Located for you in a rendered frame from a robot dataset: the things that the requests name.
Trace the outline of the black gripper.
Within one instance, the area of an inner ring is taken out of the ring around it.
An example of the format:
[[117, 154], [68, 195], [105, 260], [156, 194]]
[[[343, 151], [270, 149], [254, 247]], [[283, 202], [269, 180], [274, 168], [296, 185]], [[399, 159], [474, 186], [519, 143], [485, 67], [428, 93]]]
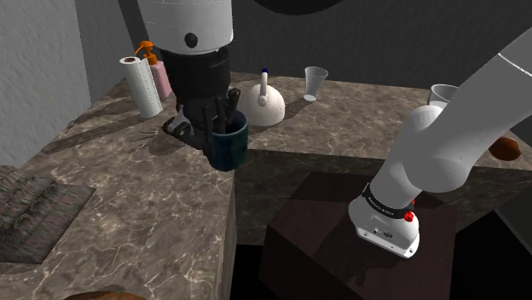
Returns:
[[215, 132], [225, 134], [232, 124], [240, 90], [229, 87], [229, 46], [202, 55], [182, 55], [159, 50], [171, 88], [176, 96], [176, 116], [163, 124], [163, 131], [185, 144], [212, 152], [214, 99], [217, 105]]

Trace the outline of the dark teal mug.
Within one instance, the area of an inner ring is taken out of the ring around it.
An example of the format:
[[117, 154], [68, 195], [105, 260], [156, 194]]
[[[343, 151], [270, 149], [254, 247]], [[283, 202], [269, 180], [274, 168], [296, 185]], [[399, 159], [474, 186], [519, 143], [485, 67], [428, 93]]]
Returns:
[[248, 122], [246, 116], [236, 110], [226, 133], [212, 134], [211, 166], [220, 171], [231, 171], [244, 164], [248, 150]]

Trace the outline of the white domed kettle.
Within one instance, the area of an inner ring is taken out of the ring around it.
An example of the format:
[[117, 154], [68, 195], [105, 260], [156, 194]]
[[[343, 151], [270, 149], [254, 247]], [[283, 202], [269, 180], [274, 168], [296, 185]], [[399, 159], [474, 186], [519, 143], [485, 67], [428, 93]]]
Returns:
[[269, 71], [263, 68], [261, 81], [240, 95], [237, 109], [249, 125], [268, 127], [281, 122], [285, 117], [286, 103], [281, 93], [268, 84]]

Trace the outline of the pink soap dispenser orange pump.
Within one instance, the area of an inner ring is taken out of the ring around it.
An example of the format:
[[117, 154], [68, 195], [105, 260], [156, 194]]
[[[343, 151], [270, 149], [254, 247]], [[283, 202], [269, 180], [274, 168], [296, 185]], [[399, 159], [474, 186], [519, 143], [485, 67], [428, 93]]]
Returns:
[[164, 62], [157, 58], [156, 54], [153, 52], [153, 47], [154, 44], [152, 42], [141, 41], [138, 44], [135, 54], [137, 55], [141, 50], [144, 51], [143, 57], [147, 59], [148, 65], [151, 69], [159, 99], [165, 101], [171, 93], [171, 85], [167, 77]]

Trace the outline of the white paper towel roll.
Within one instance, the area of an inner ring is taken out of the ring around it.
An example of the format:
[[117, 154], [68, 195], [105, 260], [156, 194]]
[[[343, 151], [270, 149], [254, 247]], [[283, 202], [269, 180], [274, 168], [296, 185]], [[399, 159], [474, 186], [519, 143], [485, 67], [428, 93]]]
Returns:
[[163, 109], [147, 59], [126, 56], [119, 60], [124, 68], [132, 98], [143, 118], [153, 118]]

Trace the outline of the clear drinking glass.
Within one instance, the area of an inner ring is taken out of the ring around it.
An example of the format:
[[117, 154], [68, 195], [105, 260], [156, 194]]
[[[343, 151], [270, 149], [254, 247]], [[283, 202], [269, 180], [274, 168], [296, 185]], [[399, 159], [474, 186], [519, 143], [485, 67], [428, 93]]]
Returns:
[[304, 99], [306, 101], [315, 101], [321, 85], [328, 76], [328, 71], [318, 66], [307, 66], [304, 72]]
[[430, 88], [427, 104], [444, 109], [458, 88], [450, 84], [433, 84]]

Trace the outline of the dark robot stand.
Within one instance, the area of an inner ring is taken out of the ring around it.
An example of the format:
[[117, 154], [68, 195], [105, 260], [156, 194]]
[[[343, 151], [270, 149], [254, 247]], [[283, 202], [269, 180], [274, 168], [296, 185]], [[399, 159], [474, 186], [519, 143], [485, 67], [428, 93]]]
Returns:
[[269, 222], [258, 277], [280, 300], [449, 300], [455, 209], [419, 195], [419, 249], [403, 259], [360, 238], [349, 219], [369, 179], [312, 172]]

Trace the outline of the brown rounded thing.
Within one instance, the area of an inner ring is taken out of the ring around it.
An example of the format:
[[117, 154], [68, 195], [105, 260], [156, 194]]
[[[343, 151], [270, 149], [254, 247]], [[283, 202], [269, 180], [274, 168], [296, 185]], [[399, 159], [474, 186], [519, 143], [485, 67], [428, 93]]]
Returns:
[[73, 294], [63, 300], [147, 300], [145, 297], [138, 296], [126, 291], [122, 285], [104, 286], [98, 291], [86, 291]]

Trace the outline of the brown round thing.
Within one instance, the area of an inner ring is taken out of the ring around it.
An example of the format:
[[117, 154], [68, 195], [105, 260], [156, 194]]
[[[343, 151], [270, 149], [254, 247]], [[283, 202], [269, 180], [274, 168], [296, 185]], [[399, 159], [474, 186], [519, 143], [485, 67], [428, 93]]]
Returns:
[[521, 156], [517, 142], [505, 136], [498, 138], [489, 147], [489, 152], [493, 157], [502, 161], [513, 161]]

